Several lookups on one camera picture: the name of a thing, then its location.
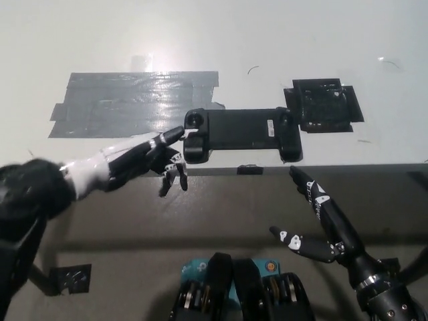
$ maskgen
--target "fingertip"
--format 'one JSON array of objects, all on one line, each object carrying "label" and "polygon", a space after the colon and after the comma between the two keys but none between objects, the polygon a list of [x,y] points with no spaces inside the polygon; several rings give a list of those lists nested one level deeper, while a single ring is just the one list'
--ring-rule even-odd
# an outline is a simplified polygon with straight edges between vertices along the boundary
[{"label": "fingertip", "polygon": [[270,233],[272,233],[275,236],[278,236],[281,232],[281,229],[278,226],[271,226],[269,228]]}]

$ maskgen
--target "gray duct tape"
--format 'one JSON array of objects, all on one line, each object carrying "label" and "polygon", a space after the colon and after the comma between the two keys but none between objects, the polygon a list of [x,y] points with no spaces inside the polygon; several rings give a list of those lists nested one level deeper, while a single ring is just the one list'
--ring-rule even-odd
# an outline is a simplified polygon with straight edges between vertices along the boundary
[{"label": "gray duct tape", "polygon": [[124,112],[125,104],[98,105],[92,109],[86,120],[57,120],[50,138],[126,138],[146,132],[164,132],[183,125],[185,114],[193,108],[225,109],[216,102],[205,106],[188,107],[176,104],[166,112],[159,112],[157,105],[145,105],[144,113],[139,113],[133,106]]},{"label": "gray duct tape", "polygon": [[85,74],[73,73],[68,88],[162,88],[181,87],[188,83],[192,87],[218,87],[218,72],[126,72]]},{"label": "gray duct tape", "polygon": [[217,72],[72,74],[63,104],[56,104],[50,138],[116,138],[183,125],[212,103]]}]

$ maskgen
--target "robotic hand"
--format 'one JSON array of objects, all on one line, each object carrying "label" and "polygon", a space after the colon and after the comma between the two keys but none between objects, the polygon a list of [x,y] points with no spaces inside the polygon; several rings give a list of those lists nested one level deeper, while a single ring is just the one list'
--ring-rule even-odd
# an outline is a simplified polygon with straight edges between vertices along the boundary
[{"label": "robotic hand", "polygon": [[275,226],[270,231],[294,253],[343,265],[348,270],[349,283],[356,292],[361,310],[372,320],[428,320],[426,312],[412,300],[400,277],[394,277],[385,263],[366,252],[358,233],[333,198],[300,169],[291,167],[290,175],[298,192],[315,211],[328,241],[304,237]]},{"label": "robotic hand", "polygon": [[183,135],[180,126],[149,140],[145,135],[135,136],[92,157],[64,164],[33,159],[0,168],[0,320],[28,279],[47,222],[73,201],[96,189],[119,189],[149,170],[163,176],[161,197],[177,175],[187,190],[185,162],[169,147]]}]

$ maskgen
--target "controller grip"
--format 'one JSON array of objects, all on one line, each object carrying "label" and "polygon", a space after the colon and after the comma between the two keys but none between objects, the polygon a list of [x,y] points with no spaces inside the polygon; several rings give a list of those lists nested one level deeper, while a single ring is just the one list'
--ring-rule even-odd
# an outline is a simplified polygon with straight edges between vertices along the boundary
[{"label": "controller grip", "polygon": [[296,162],[302,159],[302,141],[298,123],[290,110],[278,107],[280,118],[278,122],[278,142],[281,159],[284,162]]}]

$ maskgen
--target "black controller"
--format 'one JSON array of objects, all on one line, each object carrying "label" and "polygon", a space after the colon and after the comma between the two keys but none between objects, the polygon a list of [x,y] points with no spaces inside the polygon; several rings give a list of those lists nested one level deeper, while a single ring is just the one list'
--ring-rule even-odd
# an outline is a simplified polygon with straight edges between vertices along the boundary
[{"label": "black controller", "polygon": [[284,107],[255,110],[205,110],[187,112],[185,129],[197,129],[184,141],[189,164],[205,163],[210,150],[278,149],[284,162],[302,158],[297,122]]}]

